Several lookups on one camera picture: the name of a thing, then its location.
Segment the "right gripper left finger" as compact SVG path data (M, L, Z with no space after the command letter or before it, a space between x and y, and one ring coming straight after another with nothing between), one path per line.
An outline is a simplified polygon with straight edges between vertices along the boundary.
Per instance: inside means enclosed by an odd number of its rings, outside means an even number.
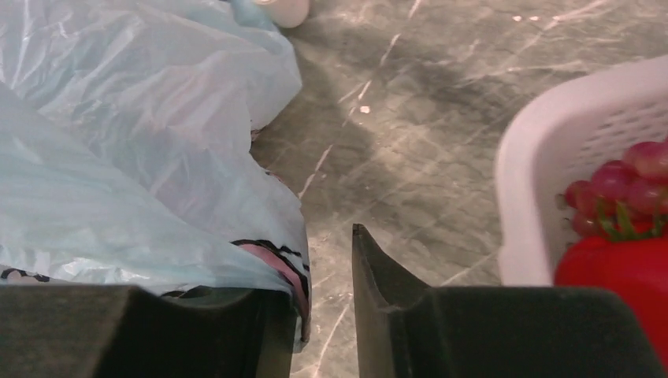
M279 291L6 285L4 377L286 377L295 311Z

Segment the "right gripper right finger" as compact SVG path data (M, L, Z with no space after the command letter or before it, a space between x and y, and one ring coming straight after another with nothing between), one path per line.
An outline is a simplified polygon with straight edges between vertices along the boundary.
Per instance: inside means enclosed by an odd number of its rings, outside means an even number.
M583 287L432 287L352 227L362 377L663 377L615 294Z

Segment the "light blue plastic bag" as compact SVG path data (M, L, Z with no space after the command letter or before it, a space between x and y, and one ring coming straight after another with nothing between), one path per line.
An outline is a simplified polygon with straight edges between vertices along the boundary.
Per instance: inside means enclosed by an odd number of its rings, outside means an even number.
M2 2L4 281L282 291L300 351L305 221L250 150L301 87L237 2Z

